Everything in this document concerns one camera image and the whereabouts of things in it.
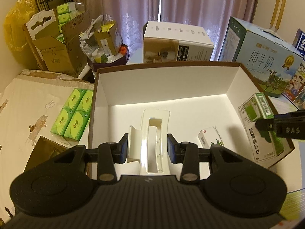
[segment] curtain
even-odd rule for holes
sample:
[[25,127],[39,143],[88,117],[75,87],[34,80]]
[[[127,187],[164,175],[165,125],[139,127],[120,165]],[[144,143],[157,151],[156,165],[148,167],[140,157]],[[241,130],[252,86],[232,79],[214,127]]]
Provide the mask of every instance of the curtain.
[[230,16],[249,21],[255,0],[161,0],[161,21],[203,27],[214,43],[217,60]]
[[132,54],[142,46],[142,28],[158,19],[159,0],[75,0],[85,4],[90,18],[104,15],[104,22],[116,20],[123,42]]

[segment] wall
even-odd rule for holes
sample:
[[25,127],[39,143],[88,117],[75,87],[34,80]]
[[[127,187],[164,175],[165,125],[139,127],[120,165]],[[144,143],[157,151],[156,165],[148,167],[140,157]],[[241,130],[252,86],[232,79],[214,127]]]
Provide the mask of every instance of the wall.
[[[258,0],[257,9],[255,11],[253,23],[264,28],[269,28],[276,0]],[[278,19],[278,13],[275,19],[275,24]],[[298,28],[305,31],[305,13],[303,13],[303,0],[286,0],[286,6],[277,31],[278,35],[290,43],[293,42]]]
[[16,61],[10,52],[3,36],[3,22],[7,12],[14,6],[17,0],[0,0],[0,92],[18,75],[24,68],[37,69],[37,62],[33,57],[20,56]]

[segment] white plastic handle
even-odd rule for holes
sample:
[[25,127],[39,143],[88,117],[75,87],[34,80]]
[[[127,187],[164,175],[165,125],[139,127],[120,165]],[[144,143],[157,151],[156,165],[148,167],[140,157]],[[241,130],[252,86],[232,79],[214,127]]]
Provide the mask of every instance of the white plastic handle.
[[[129,127],[127,162],[140,163],[140,175],[170,175],[167,157],[167,127],[170,112],[166,110],[144,110],[141,129]],[[148,129],[157,127],[156,136],[156,165],[157,172],[148,172]]]

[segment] white and brown product box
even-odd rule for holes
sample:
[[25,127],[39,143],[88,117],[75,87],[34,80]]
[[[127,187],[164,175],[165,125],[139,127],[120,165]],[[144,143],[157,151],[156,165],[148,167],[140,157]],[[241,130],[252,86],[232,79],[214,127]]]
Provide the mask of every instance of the white and brown product box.
[[33,44],[41,51],[48,70],[78,77],[87,64],[80,48],[79,35],[90,25],[86,11],[62,26],[65,44],[56,39],[59,35],[58,20],[35,35]]
[[94,37],[107,56],[117,55],[123,43],[116,21],[109,21],[94,32]]
[[209,61],[213,49],[203,27],[156,21],[143,27],[143,63]]
[[244,64],[266,95],[279,97],[303,57],[273,31],[231,17],[219,61]]
[[203,148],[210,149],[212,145],[224,146],[216,126],[201,130],[198,138]]
[[[211,85],[215,77],[217,85]],[[180,61],[101,68],[97,70],[93,92],[88,148],[97,148],[104,142],[119,142],[129,132],[130,125],[140,128],[146,109],[167,110],[170,111],[167,133],[178,142],[200,146],[198,133],[216,125],[224,147],[269,168],[295,147],[291,139],[282,139],[281,154],[255,161],[238,108],[260,92],[263,89],[240,63]],[[277,114],[268,97],[266,100]],[[155,159],[155,151],[152,155],[148,153],[148,160],[151,156]],[[173,165],[171,174],[179,177],[181,168]],[[210,175],[207,165],[201,164],[199,168],[201,179]],[[123,164],[116,170],[118,178],[121,174],[137,174],[139,163]],[[96,177],[95,167],[92,174]]]
[[255,126],[258,119],[274,118],[265,95],[254,94],[238,110],[250,141],[254,161],[268,163],[282,159],[282,154],[289,150],[289,146],[284,144],[286,140],[277,137],[274,131],[259,131]]

